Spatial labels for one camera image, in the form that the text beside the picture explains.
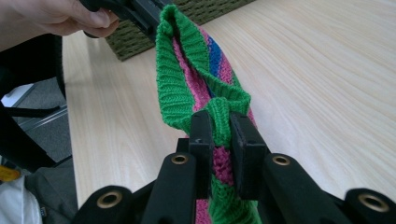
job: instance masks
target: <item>skin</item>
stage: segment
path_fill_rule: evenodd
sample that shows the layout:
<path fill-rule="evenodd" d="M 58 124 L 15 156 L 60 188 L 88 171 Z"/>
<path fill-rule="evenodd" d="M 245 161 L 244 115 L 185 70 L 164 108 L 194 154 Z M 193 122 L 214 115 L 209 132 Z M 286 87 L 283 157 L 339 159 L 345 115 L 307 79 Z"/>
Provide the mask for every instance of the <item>skin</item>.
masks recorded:
<path fill-rule="evenodd" d="M 118 25 L 111 11 L 90 12 L 78 0 L 0 0 L 0 51 L 44 34 L 105 37 Z"/>

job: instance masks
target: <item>green woven placemat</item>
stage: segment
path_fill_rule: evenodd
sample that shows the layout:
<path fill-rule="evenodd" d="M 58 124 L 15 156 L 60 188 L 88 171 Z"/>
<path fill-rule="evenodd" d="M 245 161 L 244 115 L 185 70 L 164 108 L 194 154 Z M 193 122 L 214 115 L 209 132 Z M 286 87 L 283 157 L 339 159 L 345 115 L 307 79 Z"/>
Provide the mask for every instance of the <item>green woven placemat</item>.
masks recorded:
<path fill-rule="evenodd" d="M 174 0 L 174 4 L 195 23 L 212 21 L 254 0 Z M 154 47 L 154 44 L 130 21 L 121 21 L 119 28 L 106 38 L 117 58 L 125 61 Z"/>

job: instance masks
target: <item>wooden table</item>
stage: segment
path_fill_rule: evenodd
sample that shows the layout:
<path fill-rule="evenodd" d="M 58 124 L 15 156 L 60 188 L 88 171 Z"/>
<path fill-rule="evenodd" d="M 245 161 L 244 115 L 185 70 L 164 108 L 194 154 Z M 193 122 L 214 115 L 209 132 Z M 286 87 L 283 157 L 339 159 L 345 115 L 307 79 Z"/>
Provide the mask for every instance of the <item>wooden table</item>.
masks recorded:
<path fill-rule="evenodd" d="M 252 96 L 273 152 L 326 191 L 366 187 L 396 201 L 396 4 L 257 0 L 204 25 Z M 162 122 L 155 50 L 120 62 L 104 39 L 64 38 L 78 204 L 97 189 L 155 179 L 184 134 Z"/>

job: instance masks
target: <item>green knitted fabric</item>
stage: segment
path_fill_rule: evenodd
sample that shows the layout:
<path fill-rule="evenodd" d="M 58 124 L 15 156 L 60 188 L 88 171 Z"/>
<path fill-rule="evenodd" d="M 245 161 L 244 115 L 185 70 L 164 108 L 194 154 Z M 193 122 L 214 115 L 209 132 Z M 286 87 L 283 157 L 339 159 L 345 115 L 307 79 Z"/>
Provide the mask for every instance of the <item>green knitted fabric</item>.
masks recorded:
<path fill-rule="evenodd" d="M 199 109 L 208 111 L 213 120 L 213 139 L 216 147 L 229 148 L 231 111 L 247 114 L 250 96 L 241 88 L 234 72 L 232 84 L 211 74 L 211 59 L 202 30 L 171 5 L 164 8 L 157 30 L 157 85 L 163 121 L 171 127 L 190 133 L 191 115 L 195 112 L 196 95 L 191 91 L 185 70 L 180 65 L 182 57 L 194 70 L 212 94 L 206 105 Z M 213 175 L 212 198 L 209 214 L 213 223 L 261 223 L 257 203 L 239 200 L 233 186 L 221 183 Z"/>

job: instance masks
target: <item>knitted fabric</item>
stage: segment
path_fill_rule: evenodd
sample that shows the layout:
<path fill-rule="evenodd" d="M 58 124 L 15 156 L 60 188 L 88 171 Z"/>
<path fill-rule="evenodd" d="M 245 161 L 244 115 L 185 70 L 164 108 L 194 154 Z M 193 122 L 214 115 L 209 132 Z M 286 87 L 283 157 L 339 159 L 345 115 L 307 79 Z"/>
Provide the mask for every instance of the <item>knitted fabric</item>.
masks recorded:
<path fill-rule="evenodd" d="M 227 58 L 202 28 L 173 5 L 161 14 L 156 50 L 163 121 L 189 134 L 194 112 L 204 109 L 212 118 L 212 197 L 197 201 L 196 223 L 261 223 L 257 204 L 239 200 L 233 189 L 229 115 L 231 111 L 251 119 L 252 115 L 250 96 L 242 90 Z"/>

